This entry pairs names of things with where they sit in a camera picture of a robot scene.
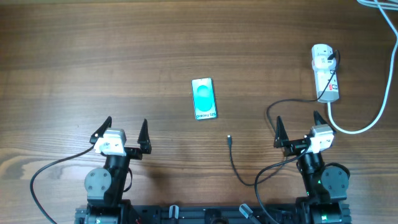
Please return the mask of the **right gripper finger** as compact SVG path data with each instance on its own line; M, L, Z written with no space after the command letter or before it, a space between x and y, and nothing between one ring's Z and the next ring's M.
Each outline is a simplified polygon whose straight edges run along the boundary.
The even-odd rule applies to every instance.
M282 118L278 116L276 129L275 129L274 147L282 148L286 147L288 144L289 144L289 137L286 133Z
M334 128L332 128L332 127L330 126L330 124L329 124L328 122L326 122L326 121L322 118L322 116L320 115L320 113L319 113L317 110L315 110L315 111L313 112L313 118L314 118L314 122L315 122L315 125L316 125L316 126L321 125L321 124L327 124L327 125L331 128L331 130L333 131L333 134L336 134L336 130L335 130Z

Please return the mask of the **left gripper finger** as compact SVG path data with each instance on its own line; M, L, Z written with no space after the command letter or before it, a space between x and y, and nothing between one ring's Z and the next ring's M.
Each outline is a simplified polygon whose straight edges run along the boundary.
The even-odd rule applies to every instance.
M141 126L137 143L140 145L140 149L143 154L151 154L152 146L149 137L148 122L146 119L144 119Z
M99 138L103 137L105 131L112 125L112 117L108 116L105 122L91 135L90 144L95 144Z

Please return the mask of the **Galaxy smartphone teal screen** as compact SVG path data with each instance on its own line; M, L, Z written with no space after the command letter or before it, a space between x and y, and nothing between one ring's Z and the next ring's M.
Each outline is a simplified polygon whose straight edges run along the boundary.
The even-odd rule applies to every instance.
M217 118L213 80L199 78L192 80L193 107L196 120Z

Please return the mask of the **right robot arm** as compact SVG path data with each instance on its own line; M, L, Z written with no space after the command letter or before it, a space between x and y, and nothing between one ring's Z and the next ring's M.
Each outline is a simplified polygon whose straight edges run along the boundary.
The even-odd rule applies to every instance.
M282 148L284 156L297 156L299 170L306 197L296 199L300 223L351 223L347 199L350 172L345 166L332 162L324 163L322 151L331 148L335 130L313 112L315 125L302 139L290 140L282 118L277 117L274 147Z

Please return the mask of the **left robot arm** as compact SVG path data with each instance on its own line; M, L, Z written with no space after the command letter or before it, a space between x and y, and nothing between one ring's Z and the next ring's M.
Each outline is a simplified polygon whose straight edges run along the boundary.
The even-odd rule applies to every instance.
M127 147L123 129L112 128L112 117L91 135L90 143L96 153L106 158L102 168L91 170L85 177L87 208L77 212L75 223L141 223L140 215L130 200L123 200L127 176L132 176L130 160L141 160L144 154L150 154L148 123L142 123L137 143L139 147Z

